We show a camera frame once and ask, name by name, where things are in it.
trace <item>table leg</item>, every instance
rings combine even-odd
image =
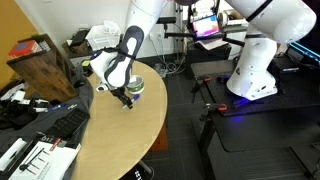
[[[207,118],[207,119],[205,120],[204,127],[200,135],[198,147],[200,151],[202,165],[205,171],[205,176],[206,176],[205,179],[211,180],[211,179],[215,179],[215,176],[214,176],[212,164],[208,155],[208,147],[215,133],[215,129],[213,127],[212,120],[209,119],[210,117],[204,117],[204,118]]]
[[[139,164],[140,166],[142,166],[143,169],[146,170],[146,172],[147,172],[148,174],[151,175],[151,174],[154,173],[154,172],[153,172],[153,169],[151,169],[149,166],[147,166],[143,161],[139,161],[138,164]]]

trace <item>document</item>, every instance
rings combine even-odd
[[[19,154],[21,149],[27,144],[27,142],[23,141],[21,138],[16,140],[13,145],[4,153],[4,155],[0,158],[0,171],[4,171],[9,163],[13,160],[13,158]]]
[[[59,142],[39,141],[9,180],[61,180],[81,145],[76,148],[59,147]]]

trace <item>keyboard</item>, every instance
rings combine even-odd
[[[68,115],[56,120],[44,134],[67,139],[87,121],[90,115],[78,108],[73,109]]]

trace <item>wooden box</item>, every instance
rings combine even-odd
[[[32,86],[43,99],[65,102],[77,91],[71,83],[69,63],[64,60],[47,34],[41,35],[51,50],[9,60],[7,64]]]

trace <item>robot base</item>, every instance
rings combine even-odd
[[[253,101],[276,94],[278,90],[275,82],[274,77],[268,71],[252,73],[252,71],[238,67],[227,82],[227,87],[234,94]]]

